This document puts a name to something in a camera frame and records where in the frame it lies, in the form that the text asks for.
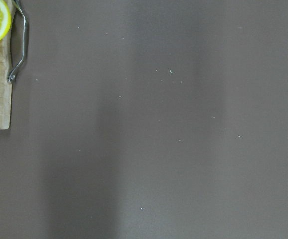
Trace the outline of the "wooden cutting board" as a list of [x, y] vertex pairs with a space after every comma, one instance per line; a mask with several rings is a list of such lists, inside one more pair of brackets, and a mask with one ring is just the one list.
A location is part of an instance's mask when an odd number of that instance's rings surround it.
[[21, 42], [22, 57], [20, 61], [13, 66], [11, 62], [11, 33], [9, 32], [4, 39], [0, 41], [0, 129], [6, 130], [10, 127], [12, 84], [21, 66], [27, 57], [28, 49], [28, 19], [19, 0], [6, 0], [6, 4], [11, 10], [11, 18], [14, 18], [18, 11], [23, 17], [23, 34]]

